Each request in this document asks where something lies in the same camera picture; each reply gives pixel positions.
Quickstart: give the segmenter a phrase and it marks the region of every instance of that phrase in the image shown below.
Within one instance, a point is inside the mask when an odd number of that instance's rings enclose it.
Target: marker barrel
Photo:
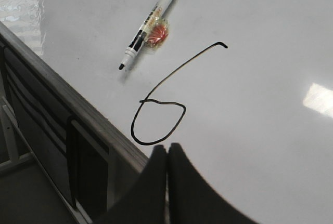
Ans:
[[[149,34],[156,25],[158,19],[162,17],[165,10],[171,4],[172,0],[159,0],[152,11],[150,12],[147,19],[139,28],[136,36],[131,41],[128,48],[126,48],[124,58],[119,66],[119,70],[122,70],[125,66],[129,65],[135,59],[138,52],[141,50],[144,42],[147,40]]]

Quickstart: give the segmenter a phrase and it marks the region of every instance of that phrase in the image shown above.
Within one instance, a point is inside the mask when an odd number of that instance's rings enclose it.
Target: white table surface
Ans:
[[[130,140],[139,100],[225,42],[151,96],[187,107],[162,144],[179,142],[209,184],[259,223],[333,223],[333,0],[175,0],[165,43],[119,71],[156,1],[18,0],[37,15],[22,25],[8,18],[21,8],[7,5],[0,18]],[[179,113],[145,105],[138,137],[161,137]]]

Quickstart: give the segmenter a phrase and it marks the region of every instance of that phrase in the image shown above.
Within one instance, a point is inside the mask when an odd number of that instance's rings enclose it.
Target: black marker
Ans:
[[[147,40],[151,30],[153,30],[157,20],[163,15],[172,0],[159,0],[145,22],[139,28],[138,33],[125,51],[125,56],[119,66],[122,70],[125,66],[129,65],[136,57],[144,42]]]

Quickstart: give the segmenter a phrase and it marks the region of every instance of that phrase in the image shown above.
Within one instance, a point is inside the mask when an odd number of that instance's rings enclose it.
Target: desk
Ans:
[[[205,54],[154,93],[187,107],[163,144],[179,142],[210,185],[260,223],[331,223],[331,1],[176,0],[163,46],[124,72],[123,52],[156,0],[38,0],[37,51],[132,140],[139,100],[188,58],[225,42],[228,50]],[[145,140],[179,114],[150,107],[136,126]],[[162,124],[152,119],[159,116]]]

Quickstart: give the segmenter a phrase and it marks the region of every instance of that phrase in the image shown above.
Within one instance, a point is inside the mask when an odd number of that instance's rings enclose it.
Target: floor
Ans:
[[[74,224],[76,221],[31,161],[0,174],[1,224]]]

